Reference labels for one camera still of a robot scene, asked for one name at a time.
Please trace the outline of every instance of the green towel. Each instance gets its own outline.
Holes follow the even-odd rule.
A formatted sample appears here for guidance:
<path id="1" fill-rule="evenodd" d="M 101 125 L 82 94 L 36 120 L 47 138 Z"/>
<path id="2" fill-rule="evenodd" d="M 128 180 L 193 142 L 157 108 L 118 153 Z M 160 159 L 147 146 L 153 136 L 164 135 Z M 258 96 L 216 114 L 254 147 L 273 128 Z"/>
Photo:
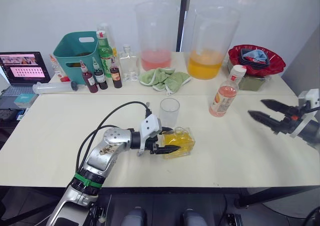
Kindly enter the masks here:
<path id="1" fill-rule="evenodd" d="M 173 68 L 152 69 L 139 76 L 141 84 L 152 86 L 157 91 L 166 90 L 168 95 L 177 92 L 190 79 L 189 74 L 175 72 Z"/>

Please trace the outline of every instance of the plastic pitcher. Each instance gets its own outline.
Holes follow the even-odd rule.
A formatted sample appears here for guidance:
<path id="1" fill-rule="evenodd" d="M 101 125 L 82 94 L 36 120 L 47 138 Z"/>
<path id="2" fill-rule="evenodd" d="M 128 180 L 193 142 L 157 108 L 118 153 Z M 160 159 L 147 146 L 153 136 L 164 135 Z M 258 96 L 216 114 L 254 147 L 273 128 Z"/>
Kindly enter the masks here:
<path id="1" fill-rule="evenodd" d="M 143 69 L 169 67 L 171 49 L 177 41 L 175 21 L 179 9 L 170 3 L 146 2 L 136 5 L 135 14 Z"/>
<path id="2" fill-rule="evenodd" d="M 227 7 L 208 7 L 195 14 L 188 72 L 198 79 L 211 79 L 219 72 L 240 14 Z"/>

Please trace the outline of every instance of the pink liquid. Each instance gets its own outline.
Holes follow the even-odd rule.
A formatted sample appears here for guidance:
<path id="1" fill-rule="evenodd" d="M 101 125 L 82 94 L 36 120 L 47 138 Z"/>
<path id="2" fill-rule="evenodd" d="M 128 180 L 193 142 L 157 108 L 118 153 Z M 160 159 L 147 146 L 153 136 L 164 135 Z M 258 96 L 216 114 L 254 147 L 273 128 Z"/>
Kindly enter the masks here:
<path id="1" fill-rule="evenodd" d="M 229 97 L 229 98 L 232 98 L 232 97 L 235 97 L 236 94 L 237 94 L 237 91 L 233 88 L 233 87 L 230 87 L 230 86 L 222 86 L 219 88 L 219 93 L 224 96 L 224 97 Z M 212 109 L 212 106 L 209 107 L 209 112 L 212 116 L 215 116 L 215 117 L 223 117 L 226 113 L 225 112 L 216 112 Z"/>
<path id="2" fill-rule="evenodd" d="M 158 67 L 170 67 L 171 52 L 168 50 L 161 51 L 143 51 L 141 53 L 141 63 L 144 70 L 148 71 Z"/>

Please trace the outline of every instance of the teal plastic basket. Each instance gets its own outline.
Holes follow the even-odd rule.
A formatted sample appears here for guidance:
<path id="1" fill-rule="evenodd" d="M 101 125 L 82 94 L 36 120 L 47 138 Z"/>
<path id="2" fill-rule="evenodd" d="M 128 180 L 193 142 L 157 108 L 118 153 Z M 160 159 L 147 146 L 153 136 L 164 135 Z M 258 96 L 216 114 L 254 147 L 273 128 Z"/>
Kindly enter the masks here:
<path id="1" fill-rule="evenodd" d="M 92 57 L 96 59 L 100 68 L 102 68 L 96 32 L 72 32 L 66 34 L 55 48 L 53 55 L 70 80 L 75 81 L 77 84 L 85 84 L 82 78 L 80 60 L 85 63 L 92 73 L 94 72 Z"/>

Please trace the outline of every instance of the red bowl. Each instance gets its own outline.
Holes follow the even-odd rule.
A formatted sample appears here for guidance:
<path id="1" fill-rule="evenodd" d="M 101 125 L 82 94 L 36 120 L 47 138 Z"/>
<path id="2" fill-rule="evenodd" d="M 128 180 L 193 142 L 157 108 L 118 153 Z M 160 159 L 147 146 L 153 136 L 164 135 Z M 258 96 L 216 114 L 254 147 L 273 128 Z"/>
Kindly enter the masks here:
<path id="1" fill-rule="evenodd" d="M 261 70 L 255 70 L 250 65 L 244 65 L 246 66 L 246 74 L 251 76 L 264 77 L 264 76 L 273 75 L 273 74 L 277 74 L 284 71 L 286 64 L 280 56 L 278 56 L 276 53 L 266 48 L 258 47 L 255 45 L 238 45 L 230 49 L 228 54 L 229 54 L 230 61 L 233 65 L 243 65 L 240 63 L 240 60 L 239 60 L 241 49 L 250 49 L 250 50 L 260 49 L 264 53 L 266 53 L 270 61 L 270 65 L 267 68 L 264 68 Z"/>

